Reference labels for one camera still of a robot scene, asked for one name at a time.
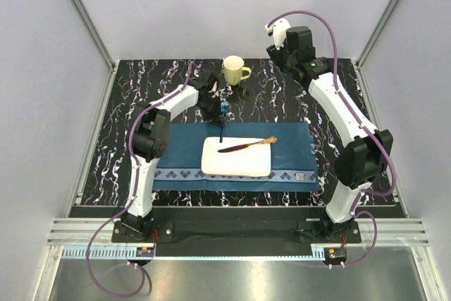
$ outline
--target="blue cloth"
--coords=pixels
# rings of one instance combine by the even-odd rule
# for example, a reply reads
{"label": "blue cloth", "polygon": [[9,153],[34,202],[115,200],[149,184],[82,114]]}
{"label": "blue cloth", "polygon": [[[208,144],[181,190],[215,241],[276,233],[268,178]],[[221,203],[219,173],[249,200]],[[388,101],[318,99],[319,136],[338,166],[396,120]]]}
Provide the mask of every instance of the blue cloth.
{"label": "blue cloth", "polygon": [[[207,137],[218,137],[221,129],[207,123],[171,124],[170,142],[161,157],[158,168],[200,168],[202,147]],[[313,137],[306,123],[229,123],[224,137],[277,137],[271,145],[271,169],[305,172],[311,171],[311,180],[293,182],[237,182],[230,180],[183,180],[182,176],[160,180],[156,176],[155,190],[212,190],[250,192],[316,192],[319,190],[316,157],[312,152]]]}

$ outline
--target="cup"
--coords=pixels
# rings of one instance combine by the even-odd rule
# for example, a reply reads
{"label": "cup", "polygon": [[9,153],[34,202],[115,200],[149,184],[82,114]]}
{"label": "cup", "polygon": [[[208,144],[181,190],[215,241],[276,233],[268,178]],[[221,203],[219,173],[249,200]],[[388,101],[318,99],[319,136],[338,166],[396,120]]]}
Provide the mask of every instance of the cup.
{"label": "cup", "polygon": [[232,86],[238,85],[241,80],[251,76],[252,70],[244,67],[245,61],[239,56],[228,56],[224,59],[224,77],[225,81]]}

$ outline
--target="shiny floor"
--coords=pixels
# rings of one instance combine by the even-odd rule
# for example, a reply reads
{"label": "shiny floor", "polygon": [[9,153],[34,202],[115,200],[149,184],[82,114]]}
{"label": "shiny floor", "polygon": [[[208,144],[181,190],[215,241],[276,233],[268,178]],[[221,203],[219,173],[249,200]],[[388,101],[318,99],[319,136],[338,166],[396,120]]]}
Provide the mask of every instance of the shiny floor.
{"label": "shiny floor", "polygon": [[[364,254],[350,250],[348,262]],[[101,283],[130,293],[140,273],[116,260],[92,262]],[[426,300],[412,253],[376,248],[362,264],[346,269],[315,269],[295,262],[154,261],[145,266],[147,280],[131,300]],[[89,279],[84,260],[63,259],[50,300],[117,300]]]}

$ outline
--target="knife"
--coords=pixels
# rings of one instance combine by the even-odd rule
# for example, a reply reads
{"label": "knife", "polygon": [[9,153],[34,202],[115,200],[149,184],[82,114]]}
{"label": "knife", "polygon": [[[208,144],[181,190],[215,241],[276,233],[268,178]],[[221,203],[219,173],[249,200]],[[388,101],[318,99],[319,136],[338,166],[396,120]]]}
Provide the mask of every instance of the knife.
{"label": "knife", "polygon": [[263,140],[256,141],[256,142],[250,142],[249,144],[243,144],[243,145],[237,145],[237,146],[219,149],[218,152],[219,153],[234,152],[234,151],[238,151],[240,149],[248,148],[249,146],[252,146],[252,145],[273,144],[276,141],[277,141],[277,137],[269,137],[268,139],[263,139]]}

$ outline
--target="floor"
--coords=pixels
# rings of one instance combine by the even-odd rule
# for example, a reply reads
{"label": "floor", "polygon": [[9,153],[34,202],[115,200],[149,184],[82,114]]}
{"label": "floor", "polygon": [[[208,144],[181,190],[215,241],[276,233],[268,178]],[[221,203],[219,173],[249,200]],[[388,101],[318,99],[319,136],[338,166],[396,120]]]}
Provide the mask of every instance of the floor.
{"label": "floor", "polygon": [[[349,261],[363,254],[363,249],[353,248]],[[144,288],[133,300],[426,300],[407,248],[378,247],[365,262],[344,270],[315,269],[305,264],[154,261],[145,266]],[[141,282],[140,273],[131,271],[124,262],[92,260],[91,265],[101,284],[116,293],[131,293]],[[117,299],[93,285],[84,260],[63,259],[50,300]]]}
{"label": "floor", "polygon": [[[124,60],[116,79],[92,158],[81,205],[120,206],[128,196],[130,156],[125,136],[131,112],[140,100],[152,101],[168,94],[183,82],[188,60]],[[222,60],[197,60],[201,68],[222,72]],[[340,138],[324,110],[268,59],[247,59],[251,78],[231,87],[221,77],[221,95],[232,104],[228,123],[305,122],[314,136],[320,191],[295,192],[209,192],[158,191],[154,206],[323,206],[335,189],[333,162],[342,149]],[[356,105],[367,114],[361,87],[349,59],[340,59],[338,74]],[[175,123],[202,122],[200,112],[188,109]],[[381,176],[373,189],[385,191],[388,180]],[[393,196],[365,196],[362,204],[393,205]]]}

